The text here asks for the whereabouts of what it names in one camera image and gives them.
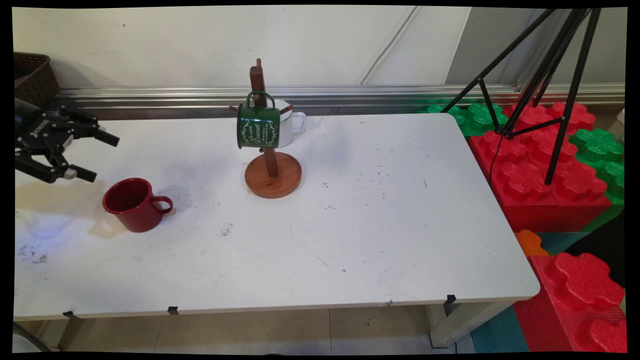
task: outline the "robotic arm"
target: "robotic arm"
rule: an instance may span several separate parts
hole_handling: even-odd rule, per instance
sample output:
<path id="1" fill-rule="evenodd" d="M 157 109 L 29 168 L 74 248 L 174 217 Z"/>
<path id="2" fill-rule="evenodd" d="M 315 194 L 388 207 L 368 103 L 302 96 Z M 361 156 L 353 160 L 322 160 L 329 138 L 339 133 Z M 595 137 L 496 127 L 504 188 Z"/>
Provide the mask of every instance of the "robotic arm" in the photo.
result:
<path id="1" fill-rule="evenodd" d="M 120 139 L 106 133 L 98 118 L 81 111 L 67 111 L 62 106 L 57 115 L 48 115 L 40 108 L 15 98 L 15 169 L 53 183 L 59 177 L 93 182 L 96 173 L 70 165 L 62 156 L 74 139 L 96 138 L 117 146 Z M 35 161 L 32 156 L 44 155 L 51 166 Z"/>

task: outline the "mug handle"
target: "mug handle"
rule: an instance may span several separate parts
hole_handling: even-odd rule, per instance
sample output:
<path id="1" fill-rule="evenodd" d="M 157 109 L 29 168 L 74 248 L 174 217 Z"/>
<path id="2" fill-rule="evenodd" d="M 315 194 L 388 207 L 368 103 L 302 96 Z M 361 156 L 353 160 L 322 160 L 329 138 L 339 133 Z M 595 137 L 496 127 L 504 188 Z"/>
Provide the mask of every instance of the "mug handle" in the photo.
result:
<path id="1" fill-rule="evenodd" d="M 246 96 L 246 107 L 247 107 L 248 109 L 251 109 L 251 105 L 250 105 L 250 103 L 249 103 L 249 100 L 251 99 L 251 95 L 253 95 L 253 94 L 265 95 L 266 97 L 268 97 L 269 99 L 271 99 L 271 110 L 273 110 L 273 109 L 275 109 L 275 108 L 276 108 L 276 101 L 275 101 L 275 100 L 273 100 L 273 98 L 271 97 L 271 95 L 267 94 L 267 93 L 266 93 L 266 92 L 264 92 L 264 91 L 254 90 L 254 91 L 250 92 L 250 93 L 249 93 L 249 95 L 247 95 L 247 96 Z"/>
<path id="2" fill-rule="evenodd" d="M 301 117 L 302 118 L 302 125 L 300 127 L 296 127 L 293 129 L 293 133 L 295 135 L 300 134 L 302 132 L 304 132 L 306 126 L 307 126 L 307 114 L 305 113 L 292 113 L 291 114 L 291 125 L 293 126 L 293 118 L 295 117 Z"/>
<path id="3" fill-rule="evenodd" d="M 169 208 L 168 209 L 160 210 L 160 212 L 163 215 L 169 214 L 169 212 L 173 209 L 173 201 L 171 201 L 171 199 L 169 199 L 166 196 L 154 196 L 154 197 L 151 198 L 151 201 L 154 201 L 154 202 L 155 201 L 164 201 L 167 204 L 169 204 Z"/>

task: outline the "orange foam block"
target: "orange foam block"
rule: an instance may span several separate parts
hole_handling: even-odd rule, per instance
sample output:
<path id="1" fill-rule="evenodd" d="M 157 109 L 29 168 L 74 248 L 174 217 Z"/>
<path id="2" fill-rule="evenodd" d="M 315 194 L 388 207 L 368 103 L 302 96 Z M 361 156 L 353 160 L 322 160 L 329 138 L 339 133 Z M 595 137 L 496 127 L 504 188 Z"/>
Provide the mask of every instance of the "orange foam block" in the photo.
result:
<path id="1" fill-rule="evenodd" d="M 536 233 L 529 230 L 523 230 L 519 233 L 515 233 L 515 235 L 525 256 L 549 255 L 549 253 L 540 246 L 542 244 L 542 238 L 540 238 Z"/>

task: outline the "wooden mug stand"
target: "wooden mug stand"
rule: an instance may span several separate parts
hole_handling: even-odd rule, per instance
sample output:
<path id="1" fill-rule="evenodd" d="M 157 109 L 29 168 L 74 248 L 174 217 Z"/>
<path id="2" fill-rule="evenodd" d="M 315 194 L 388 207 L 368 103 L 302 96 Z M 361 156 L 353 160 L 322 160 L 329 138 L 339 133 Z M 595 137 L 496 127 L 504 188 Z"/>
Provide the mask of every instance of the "wooden mug stand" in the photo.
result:
<path id="1" fill-rule="evenodd" d="M 257 66 L 249 71 L 251 89 L 265 91 L 262 64 L 257 60 Z M 261 94 L 255 94 L 253 101 L 256 106 L 267 106 L 267 99 Z M 235 106 L 229 106 L 232 111 L 238 111 Z M 280 110 L 280 114 L 293 109 L 293 105 Z M 259 197 L 278 199 L 285 197 L 295 190 L 302 179 L 302 167 L 296 158 L 284 152 L 275 152 L 274 148 L 260 148 L 264 154 L 253 159 L 244 171 L 244 180 L 249 189 Z"/>

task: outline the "green enamel mug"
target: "green enamel mug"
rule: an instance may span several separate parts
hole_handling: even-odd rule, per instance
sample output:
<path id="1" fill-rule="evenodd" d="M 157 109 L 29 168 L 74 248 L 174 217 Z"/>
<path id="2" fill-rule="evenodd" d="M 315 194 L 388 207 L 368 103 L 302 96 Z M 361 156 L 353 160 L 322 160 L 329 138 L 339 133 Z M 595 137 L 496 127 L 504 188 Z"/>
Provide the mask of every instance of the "green enamel mug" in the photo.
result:
<path id="1" fill-rule="evenodd" d="M 261 94 L 271 100 L 271 107 L 251 107 L 249 100 L 253 94 Z M 280 141 L 280 110 L 276 109 L 273 98 L 264 91 L 252 91 L 246 96 L 246 105 L 238 106 L 237 141 L 238 148 L 278 147 Z"/>

